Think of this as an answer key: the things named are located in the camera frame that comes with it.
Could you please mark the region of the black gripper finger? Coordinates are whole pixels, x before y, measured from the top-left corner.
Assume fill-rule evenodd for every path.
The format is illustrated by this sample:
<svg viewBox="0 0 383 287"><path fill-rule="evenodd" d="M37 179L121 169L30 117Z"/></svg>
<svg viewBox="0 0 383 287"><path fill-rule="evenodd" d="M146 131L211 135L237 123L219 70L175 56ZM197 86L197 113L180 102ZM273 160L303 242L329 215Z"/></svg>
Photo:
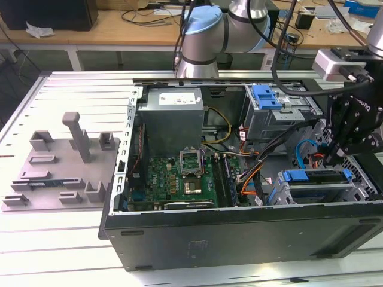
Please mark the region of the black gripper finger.
<svg viewBox="0 0 383 287"><path fill-rule="evenodd" d="M331 98L328 110L328 129L331 131L331 142L326 151L326 164L338 164L340 161L339 150L347 154L352 143L350 138L351 126L349 125L349 113L352 108L352 94L344 93L341 96Z"/></svg>
<svg viewBox="0 0 383 287"><path fill-rule="evenodd" d="M341 164L348 156L382 151L382 136L377 132L342 131L336 135L336 143L337 164Z"/></svg>

